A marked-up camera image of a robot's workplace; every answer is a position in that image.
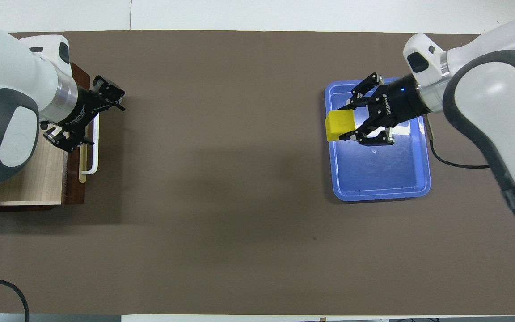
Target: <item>wooden drawer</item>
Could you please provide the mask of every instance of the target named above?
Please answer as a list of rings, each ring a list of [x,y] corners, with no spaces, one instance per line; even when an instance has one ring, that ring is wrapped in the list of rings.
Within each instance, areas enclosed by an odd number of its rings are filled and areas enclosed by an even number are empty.
[[[71,63],[79,86],[90,87],[90,77]],[[72,153],[39,140],[30,161],[12,179],[0,184],[0,212],[48,210],[57,204],[84,204],[84,184],[79,181],[80,148]]]

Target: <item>cable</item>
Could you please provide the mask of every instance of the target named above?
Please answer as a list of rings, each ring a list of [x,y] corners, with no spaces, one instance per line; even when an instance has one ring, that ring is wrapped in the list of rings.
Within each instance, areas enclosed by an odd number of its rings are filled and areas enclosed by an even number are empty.
[[[435,144],[433,143],[433,139],[429,140],[429,143],[431,145],[431,151],[433,155],[442,163],[445,165],[451,165],[452,167],[456,168],[463,168],[463,169],[488,169],[490,165],[460,165],[460,163],[452,163],[450,161],[446,161],[445,159],[442,159],[438,156],[438,154],[435,151]]]
[[[425,119],[426,133],[429,137],[429,144],[431,145],[431,151],[432,151],[433,155],[437,158],[437,160],[444,163],[445,165],[451,165],[452,167],[463,168],[463,169],[488,169],[490,167],[490,165],[461,165],[460,163],[446,161],[445,159],[442,159],[441,157],[439,157],[435,151],[435,144],[433,143],[433,140],[435,140],[435,136],[433,135],[433,129],[431,128],[431,123],[429,122],[429,117],[428,117],[428,115],[424,114],[423,118]]]
[[[0,280],[0,284],[7,286],[8,288],[11,288],[13,291],[17,293],[23,304],[23,311],[25,312],[25,322],[29,322],[29,306],[27,305],[27,299],[25,298],[25,295],[23,295],[23,292],[21,292],[21,290],[15,284],[10,283],[8,281]]]
[[[426,318],[427,320],[431,320],[432,322],[440,322],[439,318]],[[416,322],[414,318],[401,318],[401,320],[396,320],[395,322],[401,322],[401,321],[408,321],[411,320],[411,322]]]

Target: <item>white floor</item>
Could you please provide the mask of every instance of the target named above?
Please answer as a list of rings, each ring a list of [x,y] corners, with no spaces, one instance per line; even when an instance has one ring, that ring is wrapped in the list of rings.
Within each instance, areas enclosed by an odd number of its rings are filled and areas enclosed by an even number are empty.
[[[515,0],[0,0],[0,28],[7,32],[183,29],[475,34],[513,19]]]
[[[451,318],[453,315],[434,316]],[[134,314],[123,315],[121,322],[296,322],[296,321],[371,321],[389,322],[403,318],[429,318],[429,316],[349,316],[349,315],[182,315],[182,314]]]

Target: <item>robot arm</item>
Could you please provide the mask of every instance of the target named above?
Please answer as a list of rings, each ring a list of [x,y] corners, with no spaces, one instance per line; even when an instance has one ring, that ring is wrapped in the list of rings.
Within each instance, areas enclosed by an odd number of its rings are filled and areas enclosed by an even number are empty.
[[[482,151],[515,215],[515,21],[443,51],[427,36],[409,39],[403,55],[411,74],[389,85],[370,75],[343,109],[367,106],[362,126],[341,134],[364,145],[393,144],[378,127],[443,110],[449,122]],[[375,93],[364,97],[376,86]]]
[[[39,127],[55,124],[44,137],[67,152],[82,143],[93,144],[84,128],[103,110],[124,110],[123,95],[100,76],[91,90],[77,86],[63,36],[17,40],[0,30],[0,183],[29,161]]]

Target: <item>blue tray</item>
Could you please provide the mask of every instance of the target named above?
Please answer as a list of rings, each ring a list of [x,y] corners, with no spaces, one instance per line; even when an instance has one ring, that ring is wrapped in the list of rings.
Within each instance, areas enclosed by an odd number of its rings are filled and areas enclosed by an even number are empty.
[[[395,79],[386,79],[385,83]],[[345,106],[361,80],[332,82],[325,89],[325,112]],[[355,110],[360,126],[366,108]],[[343,201],[413,198],[431,189],[431,170],[422,117],[392,129],[395,144],[366,147],[355,141],[329,142],[333,191]]]

